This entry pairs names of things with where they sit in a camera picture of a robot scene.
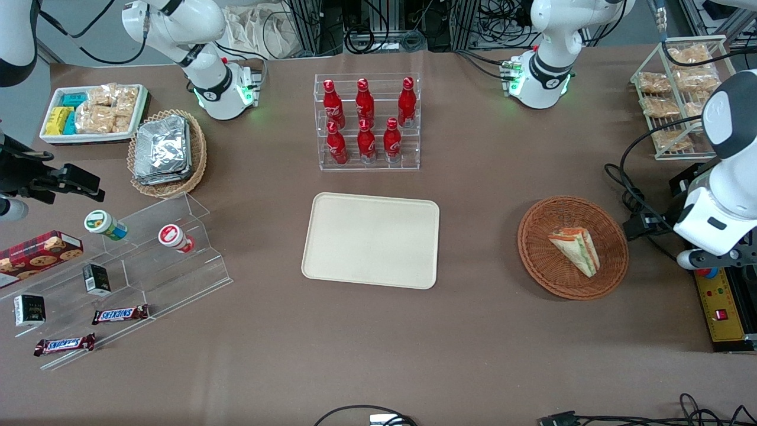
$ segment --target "sandwich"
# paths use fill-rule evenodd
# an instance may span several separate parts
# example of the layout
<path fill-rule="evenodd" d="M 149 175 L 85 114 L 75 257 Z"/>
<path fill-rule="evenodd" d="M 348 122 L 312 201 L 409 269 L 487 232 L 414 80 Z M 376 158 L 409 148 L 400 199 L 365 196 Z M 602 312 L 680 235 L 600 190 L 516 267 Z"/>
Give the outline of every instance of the sandwich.
<path fill-rule="evenodd" d="M 593 277 L 600 269 L 600 258 L 586 228 L 564 227 L 547 238 L 587 277 Z"/>

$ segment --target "brown wicker basket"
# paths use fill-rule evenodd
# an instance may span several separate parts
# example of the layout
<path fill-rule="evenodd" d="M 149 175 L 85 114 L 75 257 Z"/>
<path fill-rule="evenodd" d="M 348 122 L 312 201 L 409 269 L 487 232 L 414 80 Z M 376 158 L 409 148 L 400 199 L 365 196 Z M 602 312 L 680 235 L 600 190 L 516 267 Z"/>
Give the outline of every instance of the brown wicker basket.
<path fill-rule="evenodd" d="M 589 278 L 547 238 L 561 227 L 585 227 L 600 269 Z M 534 204 L 518 228 L 518 251 L 528 273 L 557 296 L 573 300 L 599 299 L 615 289 L 628 270 L 628 244 L 618 224 L 585 199 L 557 196 Z"/>
<path fill-rule="evenodd" d="M 202 179 L 202 175 L 205 173 L 205 165 L 207 164 L 205 135 L 202 133 L 200 124 L 198 124 L 197 120 L 195 120 L 191 114 L 186 111 L 170 109 L 147 117 L 145 123 L 148 121 L 163 120 L 172 114 L 181 115 L 189 122 L 189 142 L 192 144 L 192 167 L 195 170 L 187 180 L 161 183 L 158 185 L 142 185 L 137 182 L 136 179 L 132 178 L 132 186 L 146 196 L 166 199 L 179 193 L 188 193 L 200 183 L 200 179 Z M 129 156 L 126 157 L 126 166 L 132 174 L 134 174 L 134 149 L 136 145 L 136 137 L 136 134 L 134 134 L 131 141 L 129 141 Z"/>

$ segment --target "brown table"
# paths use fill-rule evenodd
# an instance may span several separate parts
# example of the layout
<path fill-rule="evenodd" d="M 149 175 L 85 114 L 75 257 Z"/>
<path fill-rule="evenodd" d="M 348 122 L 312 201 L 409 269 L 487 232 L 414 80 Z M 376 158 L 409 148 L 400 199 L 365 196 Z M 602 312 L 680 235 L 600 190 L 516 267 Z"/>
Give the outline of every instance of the brown table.
<path fill-rule="evenodd" d="M 648 243 L 630 244 L 625 281 L 594 302 L 550 295 L 518 257 L 518 222 L 544 197 L 583 196 L 625 220 L 602 165 L 645 130 L 627 82 L 651 49 L 586 49 L 568 94 L 546 111 L 505 99 L 495 79 L 452 54 L 278 61 L 260 107 L 227 122 L 203 113 L 175 66 L 53 66 L 53 87 L 142 83 L 150 112 L 197 117 L 209 161 L 193 195 L 210 209 L 210 241 L 235 282 L 53 372 L 36 369 L 11 313 L 0 312 L 0 423 L 310 426 L 338 406 L 372 403 L 424 425 L 533 424 L 568 409 L 676 415 L 681 392 L 720 412 L 757 409 L 757 357 L 710 353 L 690 277 Z M 410 69 L 424 78 L 421 170 L 321 172 L 313 75 Z M 129 185 L 125 145 L 43 145 L 101 176 L 103 207 L 115 215 L 156 201 Z M 628 171 L 662 204 L 667 179 L 686 164 L 651 151 L 642 144 Z M 303 277 L 310 204 L 322 191 L 436 201 L 436 285 Z M 100 206 L 80 196 L 30 204 L 25 221 L 0 225 L 3 246 L 51 228 L 81 233 Z"/>

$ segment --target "coca-cola bottle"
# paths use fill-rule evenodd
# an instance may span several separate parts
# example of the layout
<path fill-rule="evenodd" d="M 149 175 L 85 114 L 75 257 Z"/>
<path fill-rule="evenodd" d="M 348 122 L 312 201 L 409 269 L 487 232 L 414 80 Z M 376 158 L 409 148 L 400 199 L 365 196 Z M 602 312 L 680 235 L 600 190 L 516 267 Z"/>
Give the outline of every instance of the coca-cola bottle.
<path fill-rule="evenodd" d="M 329 121 L 326 124 L 326 129 L 329 131 L 326 144 L 329 146 L 329 153 L 331 153 L 334 162 L 339 166 L 347 164 L 350 156 L 347 154 L 347 145 L 344 143 L 344 136 L 339 133 L 337 124 L 334 121 Z"/>
<path fill-rule="evenodd" d="M 326 117 L 339 126 L 339 130 L 344 129 L 346 120 L 344 119 L 344 109 L 341 106 L 341 98 L 334 89 L 333 80 L 324 80 L 323 89 L 326 94 L 323 96 L 323 107 L 326 109 Z"/>
<path fill-rule="evenodd" d="M 373 136 L 368 120 L 362 119 L 358 124 L 360 132 L 357 134 L 357 148 L 360 150 L 360 160 L 365 164 L 371 164 L 376 161 L 376 138 Z"/>
<path fill-rule="evenodd" d="M 357 81 L 357 97 L 355 98 L 357 106 L 357 119 L 368 121 L 369 128 L 373 128 L 373 116 L 375 108 L 373 107 L 373 95 L 368 90 L 368 80 L 361 78 Z"/>
<path fill-rule="evenodd" d="M 386 120 L 386 131 L 384 132 L 384 152 L 386 153 L 386 161 L 390 163 L 399 162 L 400 155 L 400 142 L 402 141 L 402 135 L 397 129 L 397 118 L 390 117 Z"/>
<path fill-rule="evenodd" d="M 405 77 L 402 80 L 402 93 L 400 93 L 400 113 L 397 121 L 400 127 L 406 129 L 416 125 L 416 92 L 413 90 L 413 78 Z"/>

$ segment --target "black box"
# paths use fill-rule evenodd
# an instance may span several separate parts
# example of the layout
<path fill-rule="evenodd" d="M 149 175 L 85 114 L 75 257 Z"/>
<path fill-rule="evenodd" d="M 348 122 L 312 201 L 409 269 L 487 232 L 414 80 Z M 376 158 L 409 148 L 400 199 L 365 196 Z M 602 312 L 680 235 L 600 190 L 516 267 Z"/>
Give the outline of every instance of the black box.
<path fill-rule="evenodd" d="M 13 298 L 16 326 L 45 323 L 45 299 L 37 294 L 20 294 Z"/>
<path fill-rule="evenodd" d="M 100 297 L 111 294 L 111 283 L 107 279 L 105 268 L 90 263 L 84 267 L 83 272 L 87 293 Z"/>

